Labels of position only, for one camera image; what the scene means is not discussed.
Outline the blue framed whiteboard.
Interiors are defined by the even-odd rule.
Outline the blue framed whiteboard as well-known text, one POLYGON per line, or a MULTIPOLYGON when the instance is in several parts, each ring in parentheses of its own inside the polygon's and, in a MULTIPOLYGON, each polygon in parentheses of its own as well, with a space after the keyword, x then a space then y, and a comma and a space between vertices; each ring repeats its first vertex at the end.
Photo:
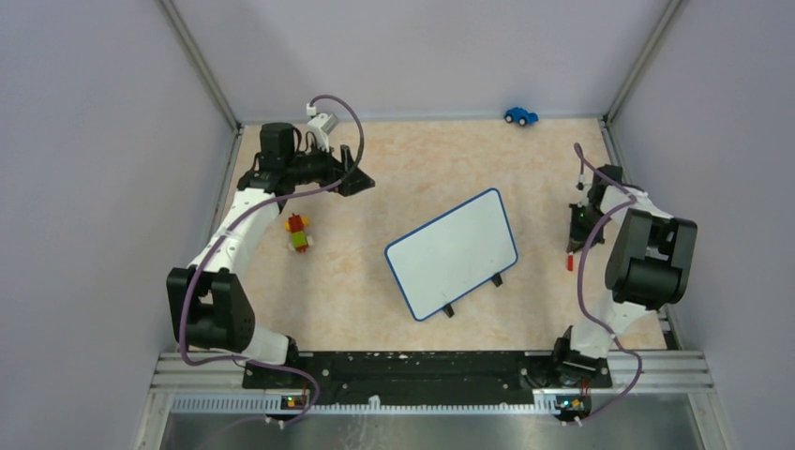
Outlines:
POLYGON ((501 192, 495 187, 389 243, 383 251, 403 300, 417 322, 456 301, 519 260, 501 192))

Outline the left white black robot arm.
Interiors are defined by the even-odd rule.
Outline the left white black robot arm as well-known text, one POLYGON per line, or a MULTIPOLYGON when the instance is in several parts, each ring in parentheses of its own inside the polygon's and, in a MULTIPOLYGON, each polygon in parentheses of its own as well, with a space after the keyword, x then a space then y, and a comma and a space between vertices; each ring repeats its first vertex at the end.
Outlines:
POLYGON ((238 180, 226 216, 201 253, 167 276, 180 353, 196 347, 215 352, 217 360, 246 358, 265 363, 265 376, 278 387, 297 382, 301 364, 289 355, 289 337, 258 325, 240 277, 269 224, 299 197, 298 187, 343 197, 374 187, 358 167, 362 149, 342 144, 334 154, 329 136, 335 126, 335 118, 322 113, 309 120, 305 134, 287 123, 261 127, 260 150, 238 180))

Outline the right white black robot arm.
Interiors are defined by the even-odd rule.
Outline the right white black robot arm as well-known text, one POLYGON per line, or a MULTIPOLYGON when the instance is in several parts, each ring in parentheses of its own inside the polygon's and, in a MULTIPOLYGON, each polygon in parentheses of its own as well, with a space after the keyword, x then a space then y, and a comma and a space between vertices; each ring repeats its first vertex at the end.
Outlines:
POLYGON ((569 253, 585 255, 603 242, 609 223, 619 231, 606 263, 604 296, 555 342, 549 372, 562 386, 605 376, 616 338, 635 321, 678 303, 688 285, 698 225, 659 209, 622 178, 619 166, 598 168, 583 201, 570 206, 569 253))

